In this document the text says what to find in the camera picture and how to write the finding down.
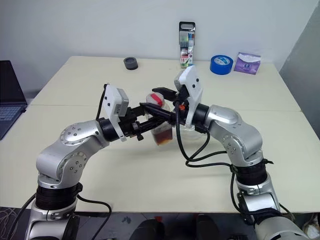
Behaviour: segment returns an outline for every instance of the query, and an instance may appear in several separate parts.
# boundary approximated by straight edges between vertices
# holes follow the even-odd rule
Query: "brown liquid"
[[[153,134],[153,138],[157,145],[166,144],[170,140],[172,140],[172,128],[159,132],[157,134]]]

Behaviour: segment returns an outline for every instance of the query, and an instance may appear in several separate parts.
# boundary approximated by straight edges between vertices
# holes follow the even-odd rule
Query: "tape roll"
[[[210,70],[218,75],[226,75],[231,72],[234,61],[225,55],[216,55],[211,58]]]
[[[125,68],[128,70],[135,70],[138,68],[137,59],[133,56],[126,57],[124,60]]]

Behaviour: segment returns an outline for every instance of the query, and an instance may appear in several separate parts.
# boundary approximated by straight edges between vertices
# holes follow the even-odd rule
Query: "laptop keyboard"
[[[17,114],[20,106],[2,106],[0,107],[0,121],[11,121]]]

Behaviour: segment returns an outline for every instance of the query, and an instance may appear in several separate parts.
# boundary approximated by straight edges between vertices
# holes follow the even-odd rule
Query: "laptop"
[[[26,111],[27,101],[9,60],[0,61],[0,140]]]

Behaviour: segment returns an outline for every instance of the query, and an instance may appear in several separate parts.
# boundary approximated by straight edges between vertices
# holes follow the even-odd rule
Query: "wipes packet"
[[[234,71],[256,75],[261,63],[261,56],[239,52]]]

